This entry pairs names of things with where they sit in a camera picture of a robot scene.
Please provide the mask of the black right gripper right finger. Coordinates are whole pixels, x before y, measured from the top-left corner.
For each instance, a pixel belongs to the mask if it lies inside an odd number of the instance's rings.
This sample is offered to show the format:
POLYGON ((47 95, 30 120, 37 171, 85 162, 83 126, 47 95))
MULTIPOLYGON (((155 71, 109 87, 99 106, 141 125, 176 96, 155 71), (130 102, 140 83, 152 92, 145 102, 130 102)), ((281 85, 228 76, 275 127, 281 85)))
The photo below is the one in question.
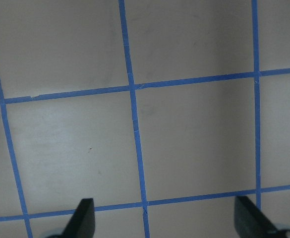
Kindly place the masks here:
POLYGON ((247 196, 234 199, 234 228, 240 238, 273 238, 278 229, 247 196))

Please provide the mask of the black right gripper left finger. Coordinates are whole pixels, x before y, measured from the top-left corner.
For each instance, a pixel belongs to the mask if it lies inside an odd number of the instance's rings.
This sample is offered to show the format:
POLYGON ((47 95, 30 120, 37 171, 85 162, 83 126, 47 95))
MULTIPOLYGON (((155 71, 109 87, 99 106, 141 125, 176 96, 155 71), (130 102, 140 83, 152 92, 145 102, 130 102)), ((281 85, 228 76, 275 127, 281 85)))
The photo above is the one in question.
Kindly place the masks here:
POLYGON ((62 232, 63 238, 92 238, 95 233, 95 209, 93 198, 84 198, 62 232))

